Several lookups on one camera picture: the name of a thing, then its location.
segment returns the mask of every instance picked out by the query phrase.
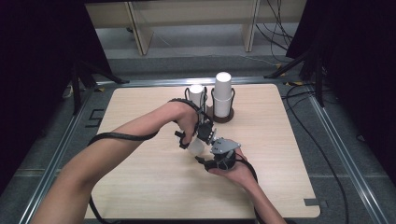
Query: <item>wire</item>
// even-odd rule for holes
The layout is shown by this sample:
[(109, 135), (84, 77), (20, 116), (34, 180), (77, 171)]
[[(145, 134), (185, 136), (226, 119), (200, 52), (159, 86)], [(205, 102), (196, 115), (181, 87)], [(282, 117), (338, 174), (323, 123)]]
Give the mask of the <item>wire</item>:
[[(281, 16), (280, 16), (280, 9), (281, 9), (281, 6), (282, 6), (282, 1), (281, 1), (281, 0), (277, 0), (277, 13), (275, 12), (275, 10), (274, 10), (274, 8), (273, 8), (273, 6), (271, 5), (271, 3), (270, 3), (269, 0), (267, 0), (267, 3), (268, 3), (268, 6), (271, 8), (271, 10), (272, 10), (272, 12), (273, 12), (273, 14), (274, 14), (274, 17), (275, 17), (275, 19), (276, 19), (276, 25), (275, 25), (274, 31), (271, 31), (265, 24), (263, 24), (263, 26), (265, 27), (265, 29), (267, 29), (268, 31), (270, 31), (270, 32), (272, 33), (271, 38), (268, 37), (268, 36), (260, 29), (260, 27), (259, 27), (257, 24), (256, 24), (256, 27), (257, 27), (257, 29), (260, 31), (260, 33), (262, 33), (262, 35), (271, 43), (271, 54), (272, 54), (272, 56), (273, 56), (277, 61), (280, 61), (280, 62), (282, 62), (282, 63), (289, 63), (289, 62), (286, 62), (286, 61), (283, 61), (283, 60), (278, 59), (278, 58), (275, 56), (274, 50), (273, 50), (273, 44), (277, 45), (278, 47), (280, 47), (280, 48), (282, 48), (282, 49), (284, 49), (284, 50), (288, 50), (289, 44), (290, 44), (291, 38), (292, 38), (292, 36), (289, 35), (289, 34), (285, 31), (285, 29), (283, 28), (283, 25), (282, 25)], [(279, 29), (282, 31), (282, 34), (276, 32), (277, 27), (279, 27)], [(281, 35), (281, 36), (283, 36), (283, 39), (284, 39), (284, 41), (285, 41), (285, 44), (286, 44), (288, 47), (285, 48), (285, 47), (283, 47), (282, 45), (276, 43), (276, 42), (274, 41), (275, 35)]]
[(275, 44), (278, 47), (282, 48), (283, 50), (288, 50), (287, 48), (283, 47), (282, 45), (278, 44), (275, 42), (275, 40), (273, 38), (268, 37), (268, 35), (266, 35), (259, 27), (259, 25), (256, 24), (256, 28), (260, 31), (260, 33), (262, 33), (262, 35), (265, 37), (265, 39), (267, 39), (269, 42), (271, 42), (271, 44)]
[(306, 129), (306, 127), (303, 125), (303, 123), (300, 121), (300, 119), (299, 119), (299, 118), (297, 117), (297, 115), (295, 114), (295, 112), (294, 112), (292, 106), (290, 106), (289, 98), (290, 98), (291, 92), (292, 92), (294, 89), (296, 89), (297, 87), (301, 87), (301, 86), (294, 86), (294, 87), (292, 87), (290, 90), (288, 90), (288, 92), (286, 93), (286, 103), (287, 103), (287, 105), (288, 105), (288, 107), (289, 107), (291, 113), (292, 113), (293, 116), (296, 118), (297, 122), (299, 122), (299, 124), (303, 127), (303, 129), (305, 130), (305, 132), (308, 133), (308, 135), (311, 137), (312, 141), (314, 141), (315, 145), (318, 147), (320, 153), (322, 154), (324, 160), (325, 160), (326, 163), (328, 164), (328, 166), (329, 166), (329, 168), (330, 168), (330, 170), (331, 170), (331, 172), (332, 172), (332, 175), (334, 176), (334, 178), (335, 178), (335, 180), (336, 180), (336, 182), (337, 182), (337, 184), (338, 184), (338, 187), (339, 187), (339, 189), (341, 190), (341, 194), (342, 194), (342, 196), (343, 196), (344, 207), (345, 207), (345, 210), (346, 210), (346, 224), (347, 224), (347, 223), (349, 223), (349, 212), (348, 212), (348, 206), (347, 206), (347, 196), (346, 196), (345, 190), (344, 190), (344, 188), (343, 188), (343, 186), (342, 186), (342, 184), (341, 184), (341, 181), (340, 181), (340, 179), (338, 178), (337, 174), (335, 173), (334, 169), (332, 168), (332, 164), (330, 163), (329, 159), (327, 158), (327, 156), (326, 156), (326, 154), (325, 154), (323, 148), (320, 146), (320, 144), (319, 144), (318, 141), (315, 139), (315, 137), (312, 135), (312, 133), (309, 132), (309, 131)]

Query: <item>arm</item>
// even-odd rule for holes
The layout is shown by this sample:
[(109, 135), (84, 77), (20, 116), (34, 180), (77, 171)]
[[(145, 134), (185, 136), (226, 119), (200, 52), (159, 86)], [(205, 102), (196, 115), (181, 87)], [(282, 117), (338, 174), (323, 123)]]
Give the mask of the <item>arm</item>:
[[(247, 160), (240, 148), (235, 151), (237, 153), (237, 159), (241, 159), (241, 157), (243, 157), (244, 160)], [(276, 208), (274, 208), (245, 164), (237, 162), (234, 168), (230, 171), (210, 169), (209, 173), (225, 176), (232, 180), (236, 185), (242, 187), (265, 223), (286, 223), (285, 219), (283, 219), (283, 217), (277, 212)]]
[[(113, 132), (143, 136), (158, 132), (163, 125), (173, 120), (186, 134), (183, 143), (189, 143), (198, 116), (189, 105), (179, 102), (162, 105)], [(64, 166), (38, 207), (32, 223), (82, 223), (95, 184), (141, 143), (102, 139), (86, 147)]]

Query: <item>white cylinder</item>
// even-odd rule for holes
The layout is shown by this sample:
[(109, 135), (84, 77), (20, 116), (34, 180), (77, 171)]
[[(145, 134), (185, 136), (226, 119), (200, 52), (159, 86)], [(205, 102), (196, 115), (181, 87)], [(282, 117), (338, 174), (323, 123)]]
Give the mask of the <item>white cylinder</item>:
[(202, 85), (191, 85), (189, 87), (190, 100), (195, 103), (198, 107), (201, 107), (205, 103), (205, 88)]
[(204, 152), (205, 146), (204, 146), (204, 143), (199, 138), (196, 137), (195, 139), (192, 139), (187, 150), (192, 155), (199, 156)]
[(221, 101), (231, 98), (231, 75), (226, 72), (221, 72), (216, 75), (214, 96)]
[(231, 110), (231, 101), (232, 101), (232, 97), (230, 97), (227, 100), (220, 100), (217, 99), (215, 96), (213, 96), (214, 98), (214, 107), (215, 107), (215, 116), (218, 118), (225, 118), (230, 114), (230, 110)]

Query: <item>table surface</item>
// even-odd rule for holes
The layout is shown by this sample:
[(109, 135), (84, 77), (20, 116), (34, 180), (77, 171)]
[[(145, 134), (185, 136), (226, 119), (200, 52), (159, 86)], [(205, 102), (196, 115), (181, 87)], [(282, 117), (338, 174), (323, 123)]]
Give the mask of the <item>table surface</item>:
[[(241, 143), (259, 183), (283, 217), (317, 217), (315, 199), (285, 107), (273, 84), (233, 85), (234, 117), (215, 123), (217, 137)], [(187, 87), (117, 89), (98, 133), (110, 132), (184, 97)], [(208, 105), (212, 105), (209, 95)], [(254, 218), (246, 193), (229, 180), (209, 174), (188, 150), (178, 147), (175, 123), (144, 142), (95, 186), (92, 197), (105, 218)], [(213, 158), (205, 147), (204, 157)], [(88, 209), (86, 218), (93, 218)]]

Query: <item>metal frame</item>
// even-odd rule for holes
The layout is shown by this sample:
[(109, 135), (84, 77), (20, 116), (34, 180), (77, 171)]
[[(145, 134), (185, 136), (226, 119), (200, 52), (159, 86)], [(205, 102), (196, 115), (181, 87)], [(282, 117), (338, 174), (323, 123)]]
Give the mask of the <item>metal frame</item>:
[[(262, 83), (275, 83), (275, 82), (285, 82), (282, 78), (278, 79), (265, 79), (262, 77), (233, 77), (233, 84), (262, 84)], [(215, 79), (213, 77), (210, 78), (180, 78), (180, 79), (160, 79), (160, 80), (135, 80), (130, 83), (125, 84), (116, 84), (114, 82), (98, 82), (96, 88), (132, 88), (132, 87), (159, 87), (159, 86), (184, 86), (191, 84), (202, 84), (202, 85), (213, 85), (215, 83)], [(64, 136), (57, 147), (54, 156), (52, 157), (49, 167), (46, 169), (45, 173), (41, 177), (41, 180), (30, 199), (25, 212), (21, 218), (20, 224), (29, 223), (32, 218), (35, 210), (41, 203), (44, 196), (47, 194), (50, 189), (51, 183), (56, 176), (57, 169), (61, 162), (61, 159), (64, 155), (64, 152), (70, 142), (71, 136), (77, 128), (77, 124), (81, 119), (81, 115), (84, 112), (85, 105), (89, 101), (93, 90), (90, 89), (87, 91), (87, 95), (85, 96), (82, 106), (76, 115), (71, 118), (70, 123), (64, 133)], [(370, 186), (364, 179), (360, 169), (357, 167), (356, 163), (353, 161), (351, 155), (348, 152), (347, 147), (342, 141), (340, 135), (336, 131), (335, 127), (332, 124), (330, 117), (328, 116), (326, 110), (320, 106), (320, 104), (315, 100), (313, 96), (310, 97), (310, 101), (315, 108), (318, 117), (320, 118), (326, 132), (328, 133), (336, 151), (342, 161), (346, 171), (349, 174), (357, 192), (361, 196), (361, 199), (371, 216), (374, 223), (383, 224), (389, 223), (386, 218), (382, 208), (377, 202), (377, 198), (375, 197), (373, 191)]]
[(85, 105), (90, 99), (92, 93), (93, 90), (87, 91), (87, 95), (84, 98), (80, 110), (77, 112), (77, 114), (75, 114), (71, 118), (69, 125), (67, 126), (67, 129), (64, 132), (64, 136), (62, 137), (61, 142), (57, 146), (55, 153), (49, 163), (48, 168), (42, 175), (41, 180), (38, 183), (38, 186), (35, 189), (35, 192), (33, 193), (21, 217), (21, 220), (19, 222), (20, 224), (30, 222), (31, 218), (33, 217), (33, 214), (35, 213), (35, 210), (40, 205), (41, 201), (44, 199), (44, 196), (47, 194), (48, 190), (50, 189), (53, 179), (57, 174), (59, 164), (61, 163), (62, 157), (64, 156), (65, 150), (70, 142), (70, 138), (78, 126), (78, 122), (80, 121), (81, 116), (84, 112)]
[[(309, 91), (313, 91), (311, 86), (306, 87)], [(361, 173), (360, 168), (356, 165), (352, 156), (349, 154), (349, 151), (344, 144), (341, 136), (338, 134), (334, 125), (332, 124), (332, 120), (326, 112), (326, 109), (320, 106), (319, 102), (313, 97), (309, 97), (313, 107), (315, 108), (320, 121), (323, 124), (327, 134), (329, 135), (334, 148), (346, 168), (346, 172), (349, 174), (349, 177), (356, 188), (356, 191), (361, 196), (361, 200), (366, 207), (367, 212), (372, 218), (374, 223), (378, 224), (386, 224), (389, 223), (387, 217), (382, 211), (381, 206), (378, 204), (378, 199), (375, 197), (375, 194), (371, 190), (369, 184), (365, 180), (363, 174)]]

